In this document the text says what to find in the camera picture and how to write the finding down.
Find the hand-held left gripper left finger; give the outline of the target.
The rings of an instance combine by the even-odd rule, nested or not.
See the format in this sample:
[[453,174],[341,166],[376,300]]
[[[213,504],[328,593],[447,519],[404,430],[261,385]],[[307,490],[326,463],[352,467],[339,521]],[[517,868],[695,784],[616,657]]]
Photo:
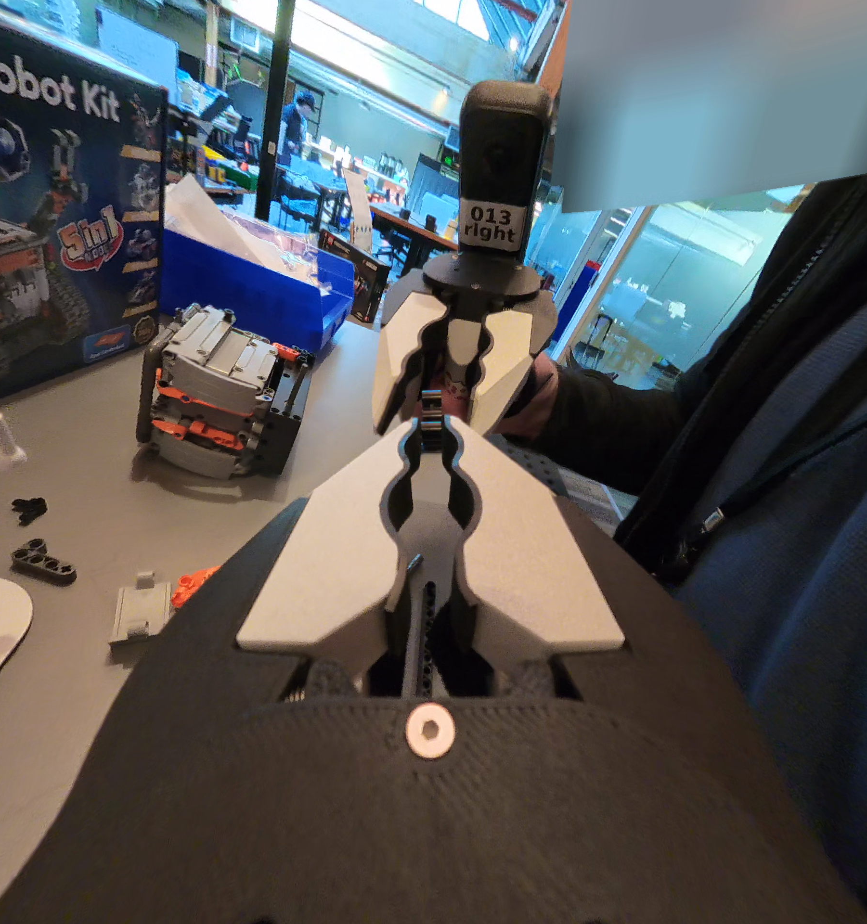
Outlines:
[[241,649],[333,660],[349,676],[404,656],[411,593],[399,531],[419,461],[414,419],[312,491],[236,635]]

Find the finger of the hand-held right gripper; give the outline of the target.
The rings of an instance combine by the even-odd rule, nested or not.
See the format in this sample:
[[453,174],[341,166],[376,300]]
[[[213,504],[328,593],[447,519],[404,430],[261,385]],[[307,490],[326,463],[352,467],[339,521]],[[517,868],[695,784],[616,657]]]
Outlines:
[[395,419],[416,412],[430,376],[427,365],[445,344],[449,306],[430,294],[410,293],[382,328],[371,392],[374,432],[383,435]]
[[506,309],[487,315],[483,327],[490,340],[478,358],[479,376],[470,391],[467,423],[473,432],[489,435],[530,375],[533,316]]

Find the small black angled beam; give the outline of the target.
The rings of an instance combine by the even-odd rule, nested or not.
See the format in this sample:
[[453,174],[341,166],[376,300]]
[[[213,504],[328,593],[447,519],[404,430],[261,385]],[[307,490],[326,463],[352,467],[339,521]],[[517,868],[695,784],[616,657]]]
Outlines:
[[420,392],[417,417],[422,451],[441,452],[444,420],[441,389],[427,388]]

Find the grey building block model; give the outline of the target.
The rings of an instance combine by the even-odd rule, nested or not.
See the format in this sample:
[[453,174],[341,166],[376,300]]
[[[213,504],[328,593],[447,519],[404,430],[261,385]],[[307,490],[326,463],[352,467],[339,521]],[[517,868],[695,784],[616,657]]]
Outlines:
[[315,357],[192,304],[146,348],[136,439],[210,479],[279,476],[304,416]]

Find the person's right forearm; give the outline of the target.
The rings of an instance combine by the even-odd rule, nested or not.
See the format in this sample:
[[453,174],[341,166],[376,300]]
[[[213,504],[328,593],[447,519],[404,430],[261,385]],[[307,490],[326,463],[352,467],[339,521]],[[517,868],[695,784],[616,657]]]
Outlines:
[[596,372],[559,368],[555,408],[531,447],[589,479],[638,495],[695,406],[684,390],[635,390]]

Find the person's right hand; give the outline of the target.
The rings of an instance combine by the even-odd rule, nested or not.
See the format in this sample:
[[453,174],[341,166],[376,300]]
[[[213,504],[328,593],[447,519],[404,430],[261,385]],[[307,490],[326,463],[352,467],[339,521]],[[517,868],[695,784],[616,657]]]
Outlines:
[[517,398],[492,432],[525,443],[535,441],[552,416],[559,381],[557,364],[545,351],[539,353]]

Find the dark toy car box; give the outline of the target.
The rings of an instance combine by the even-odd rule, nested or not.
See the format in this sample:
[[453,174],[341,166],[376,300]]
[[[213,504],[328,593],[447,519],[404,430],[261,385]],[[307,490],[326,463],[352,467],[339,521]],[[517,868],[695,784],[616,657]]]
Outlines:
[[326,228],[320,231],[319,247],[352,265],[353,301],[350,313],[357,321],[373,324],[388,287],[391,263],[356,247],[345,237]]

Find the black beam with holes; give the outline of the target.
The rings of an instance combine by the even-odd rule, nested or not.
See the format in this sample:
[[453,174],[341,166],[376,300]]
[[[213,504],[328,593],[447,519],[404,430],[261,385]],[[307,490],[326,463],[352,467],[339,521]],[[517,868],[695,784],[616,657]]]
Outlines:
[[404,699],[431,699],[435,667],[429,635],[437,617],[437,587],[433,580],[411,579],[410,622],[404,653],[401,695]]

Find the orange wedge panel piece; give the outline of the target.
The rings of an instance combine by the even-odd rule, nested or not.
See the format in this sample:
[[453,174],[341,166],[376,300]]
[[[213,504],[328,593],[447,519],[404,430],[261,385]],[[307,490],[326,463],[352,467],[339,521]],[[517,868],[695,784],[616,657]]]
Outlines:
[[173,610],[181,609],[200,589],[200,587],[218,570],[219,565],[199,569],[182,575],[173,586],[171,606]]

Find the blue bin with plastic bags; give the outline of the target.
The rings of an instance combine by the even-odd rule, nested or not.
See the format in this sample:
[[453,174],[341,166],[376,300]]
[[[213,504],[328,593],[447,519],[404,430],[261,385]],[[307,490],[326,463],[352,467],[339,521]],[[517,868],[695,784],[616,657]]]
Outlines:
[[160,310],[227,309],[235,324],[317,355],[353,303],[353,267],[289,233],[219,208],[191,176],[164,195]]

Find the grey curved panel piece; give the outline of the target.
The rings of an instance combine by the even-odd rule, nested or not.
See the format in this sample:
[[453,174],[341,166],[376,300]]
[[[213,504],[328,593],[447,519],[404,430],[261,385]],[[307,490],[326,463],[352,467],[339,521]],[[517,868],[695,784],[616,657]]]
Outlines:
[[136,573],[134,582],[118,591],[111,648],[149,641],[160,634],[172,615],[172,587],[151,570]]

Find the black jacket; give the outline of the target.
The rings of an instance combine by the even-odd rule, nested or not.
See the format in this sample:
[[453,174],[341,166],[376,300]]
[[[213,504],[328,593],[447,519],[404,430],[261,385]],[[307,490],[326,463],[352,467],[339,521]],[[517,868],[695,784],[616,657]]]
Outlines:
[[665,394],[677,413],[634,438],[637,502],[616,541],[648,572],[673,555],[737,437],[799,361],[867,305],[867,175],[820,183],[786,226],[749,305]]

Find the black pillar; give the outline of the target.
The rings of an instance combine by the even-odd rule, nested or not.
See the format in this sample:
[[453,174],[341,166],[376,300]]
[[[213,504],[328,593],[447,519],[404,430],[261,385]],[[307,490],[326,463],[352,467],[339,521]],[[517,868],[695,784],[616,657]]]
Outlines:
[[282,110],[285,104],[285,84],[296,3],[277,3],[255,202],[255,217],[262,222],[269,221],[276,161],[281,146],[279,136],[282,129]]

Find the grey angled beam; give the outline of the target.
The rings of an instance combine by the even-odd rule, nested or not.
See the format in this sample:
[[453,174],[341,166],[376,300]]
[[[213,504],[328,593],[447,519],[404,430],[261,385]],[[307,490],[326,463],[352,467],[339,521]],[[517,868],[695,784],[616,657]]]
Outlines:
[[11,554],[11,568],[56,586],[69,586],[78,578],[76,568],[49,553],[47,542],[30,539]]

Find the toy kit cardboard box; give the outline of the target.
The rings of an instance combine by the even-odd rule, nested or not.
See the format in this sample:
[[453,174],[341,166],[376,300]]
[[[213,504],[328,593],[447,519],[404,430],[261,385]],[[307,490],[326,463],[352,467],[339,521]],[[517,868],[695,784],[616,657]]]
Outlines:
[[158,333],[168,102],[0,12],[0,398]]

